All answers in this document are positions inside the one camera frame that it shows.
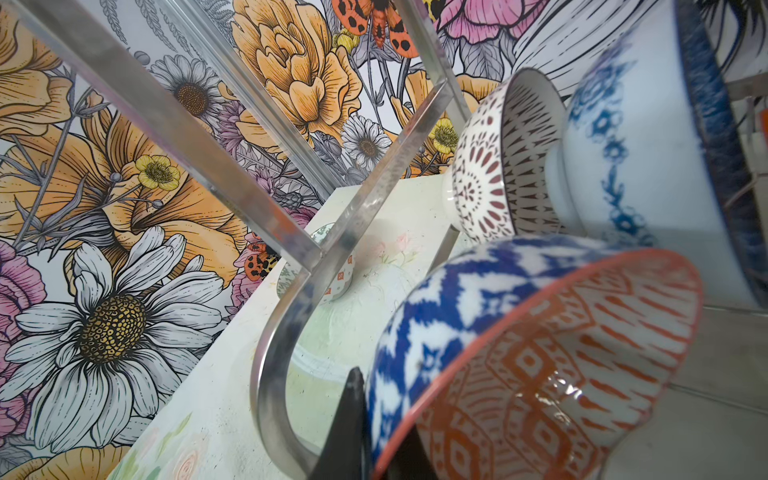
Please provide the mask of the orange plastic bowl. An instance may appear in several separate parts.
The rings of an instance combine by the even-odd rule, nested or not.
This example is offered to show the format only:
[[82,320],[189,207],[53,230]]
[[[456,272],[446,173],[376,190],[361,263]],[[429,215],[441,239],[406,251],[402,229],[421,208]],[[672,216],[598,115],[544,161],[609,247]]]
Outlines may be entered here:
[[768,143],[768,109],[765,108],[757,114],[759,120],[760,132],[763,136],[765,143]]

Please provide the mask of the blue floral ceramic bowl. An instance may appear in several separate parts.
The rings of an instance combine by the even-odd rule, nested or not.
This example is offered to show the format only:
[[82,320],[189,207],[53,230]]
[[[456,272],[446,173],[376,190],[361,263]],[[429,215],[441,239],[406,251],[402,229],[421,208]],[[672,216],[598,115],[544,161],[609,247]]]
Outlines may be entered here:
[[691,1],[660,1],[578,83],[546,160],[571,233],[675,251],[710,305],[767,305],[767,240],[716,55]]

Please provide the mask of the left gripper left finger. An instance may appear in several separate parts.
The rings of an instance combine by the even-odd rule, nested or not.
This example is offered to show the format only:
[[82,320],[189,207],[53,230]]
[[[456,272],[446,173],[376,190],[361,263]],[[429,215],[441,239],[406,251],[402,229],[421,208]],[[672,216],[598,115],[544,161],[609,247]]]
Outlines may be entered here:
[[361,370],[349,371],[318,461],[309,479],[366,478],[366,399]]

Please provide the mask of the red patterned ceramic bowl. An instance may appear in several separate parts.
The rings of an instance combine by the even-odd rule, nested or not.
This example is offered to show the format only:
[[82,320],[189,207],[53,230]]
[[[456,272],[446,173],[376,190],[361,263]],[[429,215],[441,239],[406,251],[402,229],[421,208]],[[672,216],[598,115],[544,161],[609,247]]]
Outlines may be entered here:
[[393,313],[366,387],[373,475],[415,434],[440,479],[584,479],[645,423],[692,344],[682,255],[517,235],[435,269]]

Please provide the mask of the steel wire dish rack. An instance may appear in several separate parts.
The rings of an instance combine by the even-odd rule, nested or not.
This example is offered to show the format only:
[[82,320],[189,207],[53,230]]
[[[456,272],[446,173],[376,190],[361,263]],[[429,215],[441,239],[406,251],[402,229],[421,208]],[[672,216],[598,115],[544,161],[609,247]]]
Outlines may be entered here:
[[76,67],[272,248],[299,265],[294,284],[275,307],[259,339],[250,392],[264,448],[273,463],[293,479],[307,478],[319,460],[294,433],[288,419],[286,380],[297,341],[320,302],[322,290],[361,240],[438,119],[447,115],[462,128],[469,117],[425,6],[418,1],[401,1],[397,8],[432,80],[432,91],[340,214],[328,237],[316,243],[80,3],[13,3],[13,9],[35,35]]

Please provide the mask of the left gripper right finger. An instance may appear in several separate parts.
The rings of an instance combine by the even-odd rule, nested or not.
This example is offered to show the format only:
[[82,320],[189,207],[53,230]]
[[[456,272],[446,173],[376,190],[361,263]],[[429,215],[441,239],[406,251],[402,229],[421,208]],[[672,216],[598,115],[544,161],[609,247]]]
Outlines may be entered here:
[[387,467],[388,480],[437,480],[420,440],[403,442]]

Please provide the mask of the white black lattice bowl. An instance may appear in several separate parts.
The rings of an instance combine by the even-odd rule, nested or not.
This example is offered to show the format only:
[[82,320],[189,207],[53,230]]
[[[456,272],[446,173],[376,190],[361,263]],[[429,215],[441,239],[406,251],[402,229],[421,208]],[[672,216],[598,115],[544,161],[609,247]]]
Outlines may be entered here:
[[545,162],[562,138],[566,109],[540,71],[500,84],[466,123],[443,187],[453,226],[474,244],[516,234],[556,234]]

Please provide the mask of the green patterned ceramic bowl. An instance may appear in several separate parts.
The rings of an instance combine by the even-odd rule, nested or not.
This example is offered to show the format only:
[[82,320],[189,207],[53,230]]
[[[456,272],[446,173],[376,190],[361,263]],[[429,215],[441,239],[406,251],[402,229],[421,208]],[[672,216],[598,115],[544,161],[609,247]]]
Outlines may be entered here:
[[[321,226],[311,234],[311,238],[316,243],[320,244],[328,236],[333,226],[334,223],[328,223]],[[333,276],[331,283],[325,288],[324,294],[319,302],[320,305],[332,302],[346,292],[352,281],[354,267],[354,256],[349,254],[341,265],[340,270]],[[279,298],[282,298],[287,293],[298,273],[298,266],[294,266],[290,263],[284,265],[276,284],[276,293]]]

